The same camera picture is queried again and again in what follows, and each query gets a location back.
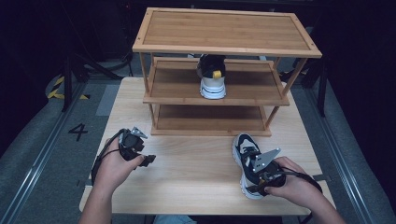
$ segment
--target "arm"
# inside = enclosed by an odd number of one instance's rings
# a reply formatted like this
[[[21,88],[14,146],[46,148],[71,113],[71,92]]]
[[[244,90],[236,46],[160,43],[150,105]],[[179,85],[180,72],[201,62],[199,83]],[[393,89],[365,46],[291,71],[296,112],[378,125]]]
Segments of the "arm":
[[[305,174],[301,166],[287,157],[277,158],[275,161],[282,167],[287,167],[296,172]],[[286,183],[283,187],[267,187],[265,188],[265,192],[308,208],[311,210],[314,220],[317,223],[345,223],[326,197],[314,186],[299,177],[287,175]]]
[[[119,148],[118,142],[119,138],[114,139],[106,152]],[[78,223],[110,223],[113,192],[126,180],[132,170],[142,163],[143,159],[143,156],[138,156],[126,161],[118,151],[105,156]]]

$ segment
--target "yellow object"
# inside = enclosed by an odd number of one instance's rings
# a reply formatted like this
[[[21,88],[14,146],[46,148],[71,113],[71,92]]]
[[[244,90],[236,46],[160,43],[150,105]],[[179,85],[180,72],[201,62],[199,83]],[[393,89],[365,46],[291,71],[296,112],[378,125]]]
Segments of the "yellow object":
[[[221,78],[221,71],[217,70],[217,71],[213,71],[213,78]]]

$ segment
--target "hand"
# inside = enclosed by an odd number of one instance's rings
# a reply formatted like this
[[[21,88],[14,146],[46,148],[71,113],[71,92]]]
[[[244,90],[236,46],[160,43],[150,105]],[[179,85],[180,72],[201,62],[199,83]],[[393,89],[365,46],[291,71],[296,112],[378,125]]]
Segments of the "hand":
[[[108,151],[114,149],[119,149],[118,137],[111,142],[104,155],[106,155]],[[108,193],[113,193],[114,190],[126,180],[132,170],[140,165],[144,159],[142,155],[131,161],[126,161],[118,151],[109,153],[102,160],[94,186]]]
[[[275,161],[281,167],[290,168],[291,170],[305,174],[304,169],[291,161],[287,157],[276,158]],[[277,197],[282,197],[289,200],[292,203],[300,206],[312,209],[314,206],[315,199],[324,198],[322,193],[307,181],[294,175],[286,176],[286,183],[280,188],[267,187],[265,192],[272,194]]]

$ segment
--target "gray floor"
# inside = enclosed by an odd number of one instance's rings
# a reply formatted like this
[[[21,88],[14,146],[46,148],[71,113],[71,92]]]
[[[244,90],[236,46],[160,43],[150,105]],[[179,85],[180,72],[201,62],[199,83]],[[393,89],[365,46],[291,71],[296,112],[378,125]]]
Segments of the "gray floor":
[[[292,62],[293,59],[283,60],[279,66],[280,70],[290,70]],[[132,71],[134,76],[141,76],[137,55],[132,62]],[[130,75],[128,67],[114,72],[124,77]],[[49,99],[49,103],[25,127],[0,160],[0,217],[4,218],[3,221],[78,221],[78,205],[83,186],[91,170],[119,85],[118,80],[110,80],[100,74],[92,75],[88,83],[82,87],[82,93],[91,96],[89,100],[76,100],[68,113],[61,113],[63,100]],[[316,87],[305,90],[297,80],[291,92],[323,173],[329,177],[328,184],[338,211],[347,223],[396,223],[388,198],[362,156],[330,84],[327,89],[325,119],[318,119],[318,111],[313,105],[312,98],[315,98]],[[54,129],[60,122],[62,128]],[[320,125],[323,122],[331,131],[330,138]],[[84,130],[88,132],[77,141],[78,135],[69,131],[79,124],[84,124]],[[56,138],[53,139],[53,145],[48,147],[48,138],[54,133]],[[344,178],[342,171],[337,167],[337,161],[334,162],[334,142],[356,181],[363,207],[357,207],[353,203],[359,195],[350,195],[350,192],[354,191],[347,188],[348,179]],[[39,164],[36,158],[43,155],[43,147],[47,151],[48,159],[40,163],[44,169],[37,171]],[[36,172],[37,175],[30,183],[30,188],[21,189],[25,177],[30,174],[29,171]],[[364,210],[368,211],[369,218],[362,215]],[[114,215],[113,223],[140,224],[144,223],[144,219],[144,216],[139,215]],[[298,223],[297,217],[283,219],[284,223]]]

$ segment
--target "sneaker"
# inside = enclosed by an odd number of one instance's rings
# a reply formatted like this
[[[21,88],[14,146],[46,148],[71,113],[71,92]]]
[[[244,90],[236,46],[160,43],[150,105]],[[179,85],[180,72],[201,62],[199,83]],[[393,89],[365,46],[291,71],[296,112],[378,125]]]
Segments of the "sneaker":
[[[249,198],[259,200],[263,198],[259,192],[250,192],[248,187],[257,186],[260,183],[259,174],[253,172],[253,164],[256,156],[262,154],[253,138],[247,133],[238,134],[233,140],[233,158],[242,169],[240,181],[242,192]]]
[[[226,95],[224,59],[224,55],[203,54],[198,62],[197,74],[201,78],[200,93],[206,99],[221,99]]]

